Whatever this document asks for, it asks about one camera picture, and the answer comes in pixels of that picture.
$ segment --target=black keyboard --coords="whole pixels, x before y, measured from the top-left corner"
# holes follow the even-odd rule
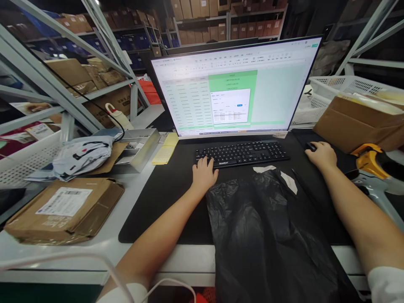
[[[232,167],[289,160],[282,145],[276,140],[215,146],[195,151],[195,163],[200,158],[214,158],[213,167]]]

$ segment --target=white paper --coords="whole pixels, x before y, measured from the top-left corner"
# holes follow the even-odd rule
[[[92,189],[61,187],[35,214],[73,217],[92,191]]]
[[[252,169],[256,173],[264,173],[267,170],[274,170],[276,167],[273,165],[267,166],[267,167],[253,167]],[[287,186],[290,188],[291,191],[293,191],[295,194],[298,194],[298,188],[296,187],[295,180],[291,177],[289,177],[287,174],[284,172],[281,172],[281,177],[285,180]]]

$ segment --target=hand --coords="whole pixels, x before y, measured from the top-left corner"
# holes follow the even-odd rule
[[[191,188],[205,194],[209,188],[215,185],[219,170],[213,172],[213,158],[210,159],[209,164],[207,162],[207,157],[201,158],[197,165],[192,166],[193,181]]]
[[[316,148],[316,151],[309,149],[304,152],[310,161],[317,166],[319,170],[328,167],[337,167],[337,155],[334,149],[326,142],[311,142]]]

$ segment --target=white tag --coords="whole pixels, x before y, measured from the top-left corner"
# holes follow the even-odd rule
[[[92,191],[92,189],[61,187],[35,214],[73,217]]]

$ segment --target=computer monitor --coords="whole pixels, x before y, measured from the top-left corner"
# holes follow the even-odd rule
[[[156,58],[180,139],[288,130],[321,37]]]

